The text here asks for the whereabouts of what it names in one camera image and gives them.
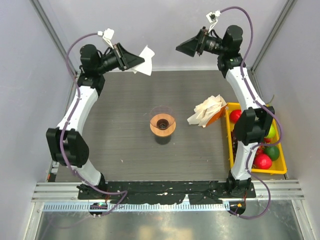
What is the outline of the white paper sheet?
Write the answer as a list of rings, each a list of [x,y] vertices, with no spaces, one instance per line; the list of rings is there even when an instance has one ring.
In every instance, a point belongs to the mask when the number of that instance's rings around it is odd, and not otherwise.
[[[139,55],[139,57],[144,59],[144,62],[133,67],[132,72],[134,74],[141,73],[147,76],[151,76],[153,70],[152,58],[154,56],[155,52],[151,48],[149,48],[148,45],[146,45]]]

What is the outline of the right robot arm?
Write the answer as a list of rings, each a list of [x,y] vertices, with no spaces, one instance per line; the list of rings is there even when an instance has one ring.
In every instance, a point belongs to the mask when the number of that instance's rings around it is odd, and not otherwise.
[[[229,171],[225,191],[232,197],[241,197],[251,189],[251,170],[259,144],[269,133],[275,110],[259,103],[258,94],[247,75],[244,58],[240,54],[243,30],[230,25],[222,38],[211,36],[205,27],[196,36],[176,47],[190,57],[208,52],[218,56],[217,66],[231,85],[240,104],[241,115],[234,125],[237,151],[234,165]]]

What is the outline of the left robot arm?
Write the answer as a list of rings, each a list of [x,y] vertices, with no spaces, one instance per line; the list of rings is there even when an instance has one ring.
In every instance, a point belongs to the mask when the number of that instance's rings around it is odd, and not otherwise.
[[[90,150],[82,132],[91,108],[101,95],[105,84],[104,74],[116,68],[133,70],[147,75],[152,67],[149,61],[154,52],[145,47],[139,55],[128,52],[117,43],[102,53],[93,44],[80,49],[80,75],[75,77],[76,92],[65,116],[55,128],[49,128],[46,139],[53,161],[67,167],[80,178],[80,190],[102,199],[107,184],[89,159]]]

